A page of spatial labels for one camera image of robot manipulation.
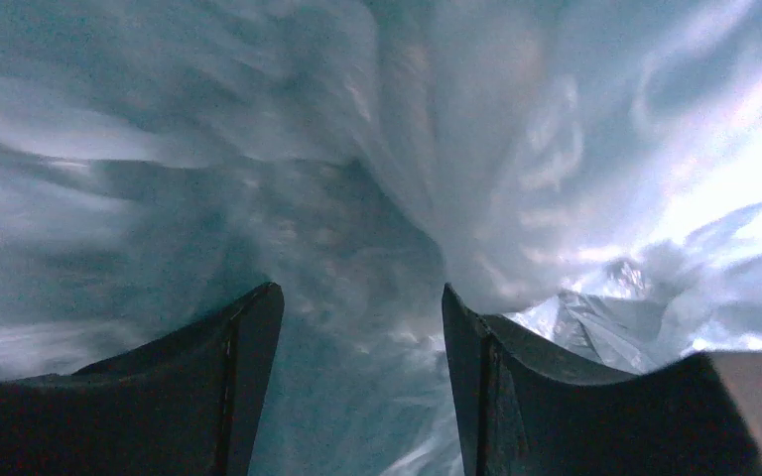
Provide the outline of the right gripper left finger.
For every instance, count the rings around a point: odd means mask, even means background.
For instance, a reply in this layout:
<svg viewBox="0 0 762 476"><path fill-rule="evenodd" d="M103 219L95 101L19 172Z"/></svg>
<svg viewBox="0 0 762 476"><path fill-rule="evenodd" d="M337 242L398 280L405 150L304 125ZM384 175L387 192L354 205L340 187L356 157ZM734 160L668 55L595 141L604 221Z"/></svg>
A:
<svg viewBox="0 0 762 476"><path fill-rule="evenodd" d="M284 312L264 284L69 375L0 381L0 475L244 475Z"/></svg>

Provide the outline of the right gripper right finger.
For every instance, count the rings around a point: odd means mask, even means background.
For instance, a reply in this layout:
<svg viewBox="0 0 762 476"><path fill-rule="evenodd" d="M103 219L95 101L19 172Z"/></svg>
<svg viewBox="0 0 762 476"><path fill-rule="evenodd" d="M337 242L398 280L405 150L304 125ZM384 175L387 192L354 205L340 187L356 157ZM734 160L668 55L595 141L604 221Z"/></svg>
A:
<svg viewBox="0 0 762 476"><path fill-rule="evenodd" d="M466 474L762 475L719 355L636 376L476 313L452 288L442 311Z"/></svg>

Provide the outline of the light blue plastic bag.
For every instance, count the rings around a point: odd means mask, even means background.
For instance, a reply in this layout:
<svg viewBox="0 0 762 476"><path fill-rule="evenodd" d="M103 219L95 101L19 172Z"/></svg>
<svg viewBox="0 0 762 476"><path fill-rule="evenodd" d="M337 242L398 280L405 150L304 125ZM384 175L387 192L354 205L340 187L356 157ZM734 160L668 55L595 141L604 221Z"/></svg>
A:
<svg viewBox="0 0 762 476"><path fill-rule="evenodd" d="M264 281L255 475L458 475L441 332L762 350L762 1L0 1L0 380Z"/></svg>

